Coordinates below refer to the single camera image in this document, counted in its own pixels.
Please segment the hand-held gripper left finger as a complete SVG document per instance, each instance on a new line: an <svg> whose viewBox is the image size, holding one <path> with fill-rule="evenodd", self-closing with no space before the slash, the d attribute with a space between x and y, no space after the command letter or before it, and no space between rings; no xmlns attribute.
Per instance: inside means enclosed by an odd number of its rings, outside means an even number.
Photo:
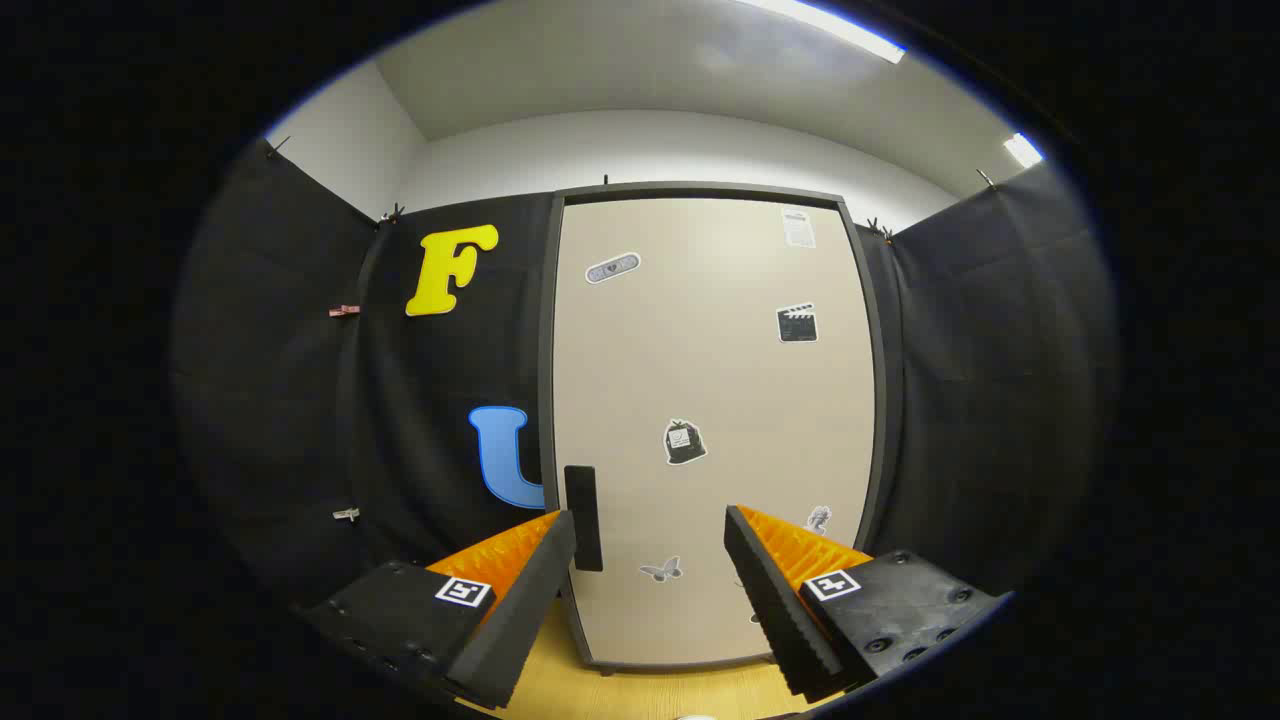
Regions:
<svg viewBox="0 0 1280 720"><path fill-rule="evenodd" d="M509 703L576 551L541 515L428 566L389 561L298 615L374 673L438 703Z"/></svg>

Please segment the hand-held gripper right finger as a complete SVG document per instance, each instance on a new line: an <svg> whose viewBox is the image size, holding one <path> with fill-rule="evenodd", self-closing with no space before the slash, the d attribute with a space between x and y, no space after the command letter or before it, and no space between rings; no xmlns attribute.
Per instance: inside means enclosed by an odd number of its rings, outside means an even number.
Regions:
<svg viewBox="0 0 1280 720"><path fill-rule="evenodd" d="M723 544L788 689L809 703L910 673L1004 609L919 553L872 557L745 505L726 509Z"/></svg>

